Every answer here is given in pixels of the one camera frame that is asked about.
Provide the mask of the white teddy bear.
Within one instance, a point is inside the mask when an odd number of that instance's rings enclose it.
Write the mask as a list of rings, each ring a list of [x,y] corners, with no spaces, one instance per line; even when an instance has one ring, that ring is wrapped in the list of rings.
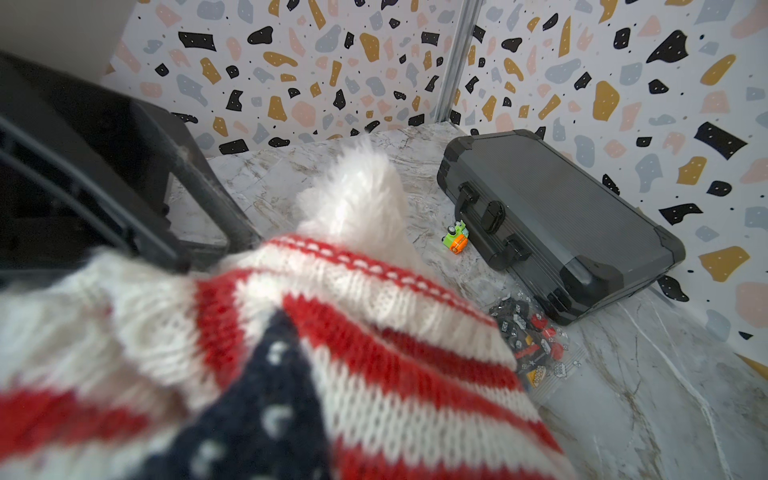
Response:
[[[296,232],[433,279],[407,236],[408,201],[388,156],[364,138],[297,196]]]

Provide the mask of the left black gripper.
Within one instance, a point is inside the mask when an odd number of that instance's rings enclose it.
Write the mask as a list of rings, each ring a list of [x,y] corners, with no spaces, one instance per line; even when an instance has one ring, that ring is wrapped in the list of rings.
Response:
[[[136,140],[186,189],[224,244],[180,240],[168,231],[135,191],[143,181]],[[261,243],[178,117],[2,55],[3,285],[50,282],[78,269],[97,247],[165,270],[207,270]]]

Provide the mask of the red white striped knit sweater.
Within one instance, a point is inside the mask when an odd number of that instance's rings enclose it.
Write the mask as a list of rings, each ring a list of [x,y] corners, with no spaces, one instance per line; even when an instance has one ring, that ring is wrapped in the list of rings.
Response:
[[[287,235],[204,278],[112,251],[1,295],[5,479],[572,479],[496,322]]]

